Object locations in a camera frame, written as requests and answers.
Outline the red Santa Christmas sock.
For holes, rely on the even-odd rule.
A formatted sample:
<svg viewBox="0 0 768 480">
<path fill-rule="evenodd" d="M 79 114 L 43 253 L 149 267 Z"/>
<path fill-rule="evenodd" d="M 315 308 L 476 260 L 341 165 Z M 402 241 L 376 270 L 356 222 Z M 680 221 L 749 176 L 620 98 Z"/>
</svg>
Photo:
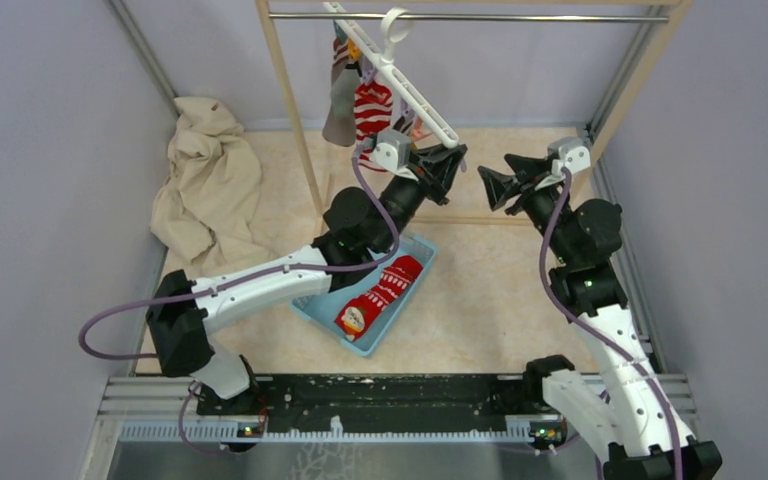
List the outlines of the red Santa Christmas sock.
<svg viewBox="0 0 768 480">
<path fill-rule="evenodd" d="M 413 285 L 423 269 L 422 264 L 409 255 L 400 256 L 385 267 L 378 281 L 350 300 L 336 316 L 334 323 L 345 338 L 355 341 L 364 336 L 383 311 Z"/>
</svg>

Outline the mustard yellow sock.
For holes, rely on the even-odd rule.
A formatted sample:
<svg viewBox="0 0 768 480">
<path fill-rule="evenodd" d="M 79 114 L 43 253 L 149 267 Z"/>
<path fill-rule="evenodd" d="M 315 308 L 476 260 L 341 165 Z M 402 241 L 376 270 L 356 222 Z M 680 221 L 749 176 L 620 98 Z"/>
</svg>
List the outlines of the mustard yellow sock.
<svg viewBox="0 0 768 480">
<path fill-rule="evenodd" d="M 411 136 L 415 126 L 416 115 L 411 112 L 402 112 L 392 126 L 392 129 Z"/>
</svg>

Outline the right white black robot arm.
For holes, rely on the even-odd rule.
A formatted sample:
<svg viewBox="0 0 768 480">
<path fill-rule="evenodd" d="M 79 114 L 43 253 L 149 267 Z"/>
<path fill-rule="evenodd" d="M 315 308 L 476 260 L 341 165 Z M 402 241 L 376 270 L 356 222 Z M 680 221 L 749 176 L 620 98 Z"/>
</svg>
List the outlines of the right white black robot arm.
<svg viewBox="0 0 768 480">
<path fill-rule="evenodd" d="M 508 174 L 481 166 L 492 210 L 524 213 L 542 236 L 538 267 L 549 300 L 598 366 L 596 394 L 561 355 L 528 363 L 523 398 L 560 413 L 591 448 L 603 479 L 711 479 L 722 466 L 712 441 L 681 419 L 640 341 L 629 299 L 612 266 L 622 245 L 622 208 L 589 199 L 571 208 L 573 173 L 552 154 L 508 154 Z"/>
</svg>

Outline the white plastic clip hanger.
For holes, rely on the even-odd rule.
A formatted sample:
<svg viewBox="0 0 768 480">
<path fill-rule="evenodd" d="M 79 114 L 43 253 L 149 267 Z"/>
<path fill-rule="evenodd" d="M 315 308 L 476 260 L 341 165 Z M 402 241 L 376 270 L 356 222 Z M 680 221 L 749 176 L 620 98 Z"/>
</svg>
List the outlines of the white plastic clip hanger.
<svg viewBox="0 0 768 480">
<path fill-rule="evenodd" d="M 350 19 L 350 13 L 339 2 L 323 2 L 322 6 L 326 12 L 334 15 L 333 20 L 372 63 L 378 76 L 408 104 L 439 142 L 448 148 L 460 145 L 456 131 L 395 64 L 396 46 L 412 30 L 413 21 L 407 17 L 410 11 L 393 7 L 383 15 L 380 31 L 384 38 L 384 48 L 381 49 L 354 19 Z"/>
</svg>

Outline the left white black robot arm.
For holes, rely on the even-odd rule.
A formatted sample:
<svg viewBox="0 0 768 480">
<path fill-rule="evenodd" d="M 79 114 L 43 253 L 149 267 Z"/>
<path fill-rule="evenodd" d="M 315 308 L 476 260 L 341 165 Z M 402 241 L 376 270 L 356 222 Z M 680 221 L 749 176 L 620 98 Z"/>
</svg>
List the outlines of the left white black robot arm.
<svg viewBox="0 0 768 480">
<path fill-rule="evenodd" d="M 146 321 L 163 376 L 190 377 L 237 414 L 252 411 L 260 388 L 247 360 L 226 353 L 212 335 L 244 317 L 296 298 L 351 287 L 399 248 L 401 234 L 426 201 L 448 204 L 464 162 L 464 144 L 415 149 L 411 142 L 367 139 L 351 157 L 357 186 L 340 191 L 325 212 L 324 234 L 284 257 L 217 277 L 163 277 Z"/>
</svg>

